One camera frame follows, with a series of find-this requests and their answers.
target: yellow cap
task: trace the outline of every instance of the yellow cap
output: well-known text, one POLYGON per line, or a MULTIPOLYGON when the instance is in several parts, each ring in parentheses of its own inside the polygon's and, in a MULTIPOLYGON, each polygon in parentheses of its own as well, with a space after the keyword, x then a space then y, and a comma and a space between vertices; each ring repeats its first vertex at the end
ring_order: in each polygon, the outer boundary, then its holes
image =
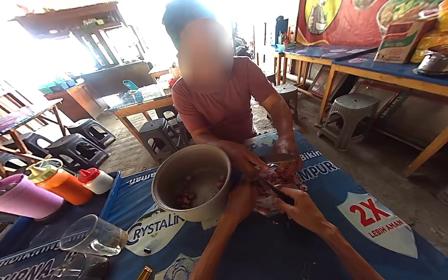
POLYGON ((28 166, 26 168, 26 170, 30 170, 30 172, 32 173, 31 175, 29 175, 29 180, 31 182, 33 182, 33 183, 43 182, 43 181, 47 180, 48 178, 53 177, 53 175, 55 175, 56 172, 58 172, 58 170, 61 168, 61 166, 58 167, 58 166, 54 166, 51 164, 47 164, 45 166, 37 166, 42 162, 50 161, 50 160, 57 161, 57 162, 60 162, 61 164, 63 164, 63 162, 61 160, 52 158, 52 159, 45 159, 40 162, 36 162, 33 165, 28 166))

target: drinking glass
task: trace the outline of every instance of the drinking glass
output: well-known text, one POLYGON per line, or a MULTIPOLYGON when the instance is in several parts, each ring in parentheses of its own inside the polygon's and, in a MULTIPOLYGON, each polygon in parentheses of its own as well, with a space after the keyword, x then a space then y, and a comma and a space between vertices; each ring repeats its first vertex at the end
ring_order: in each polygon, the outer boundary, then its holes
POLYGON ((128 241, 128 233, 91 214, 78 219, 60 238, 60 249, 98 256, 115 256, 128 241))
POLYGON ((78 253, 57 267, 50 280, 103 280, 108 270, 107 258, 78 253))

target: knife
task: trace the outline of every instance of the knife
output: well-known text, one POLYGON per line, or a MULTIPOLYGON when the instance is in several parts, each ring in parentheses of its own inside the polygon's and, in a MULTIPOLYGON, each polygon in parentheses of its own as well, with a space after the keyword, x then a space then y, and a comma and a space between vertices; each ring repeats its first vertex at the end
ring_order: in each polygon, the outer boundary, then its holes
POLYGON ((267 181, 266 179, 262 178, 260 175, 255 174, 255 176, 259 180, 262 180, 262 182, 264 182, 279 198, 281 198, 281 200, 283 200, 284 202, 288 203, 289 205, 292 205, 292 206, 295 205, 295 200, 293 198, 287 196, 282 191, 278 190, 276 187, 271 185, 271 183, 269 183, 269 181, 267 181))
POLYGON ((265 163, 295 162, 297 160, 295 156, 287 153, 273 153, 258 158, 265 163))

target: cooking pot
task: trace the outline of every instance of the cooking pot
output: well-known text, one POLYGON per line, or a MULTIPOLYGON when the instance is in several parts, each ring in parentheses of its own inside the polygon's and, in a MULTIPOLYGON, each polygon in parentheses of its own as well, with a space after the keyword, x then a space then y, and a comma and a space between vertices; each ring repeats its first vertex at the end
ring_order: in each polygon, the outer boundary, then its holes
POLYGON ((191 222, 218 219, 227 205, 231 188, 231 162, 226 153, 211 145, 191 145, 169 156, 158 169, 151 185, 151 195, 163 210, 191 222), (225 183, 216 186, 221 177, 225 183), (176 208, 176 192, 196 193, 190 209, 176 208))
POLYGON ((425 75, 448 75, 448 44, 428 49, 418 66, 418 73, 425 75))

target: metal pot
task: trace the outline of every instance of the metal pot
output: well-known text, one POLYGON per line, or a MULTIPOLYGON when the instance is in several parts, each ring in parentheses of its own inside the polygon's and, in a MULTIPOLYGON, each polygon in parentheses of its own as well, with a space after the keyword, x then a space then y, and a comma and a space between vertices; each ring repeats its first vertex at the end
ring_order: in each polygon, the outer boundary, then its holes
POLYGON ((163 210, 176 213, 191 222, 218 218, 227 205, 231 187, 231 162, 226 153, 211 145, 192 145, 171 155, 158 169, 151 185, 151 195, 163 210), (192 178, 183 187, 186 177, 192 178), (224 186, 216 183, 225 176, 224 186), (196 193, 193 208, 176 209, 176 191, 189 189, 196 193))
POLYGON ((448 44, 429 48, 418 66, 418 72, 428 75, 448 75, 448 44))

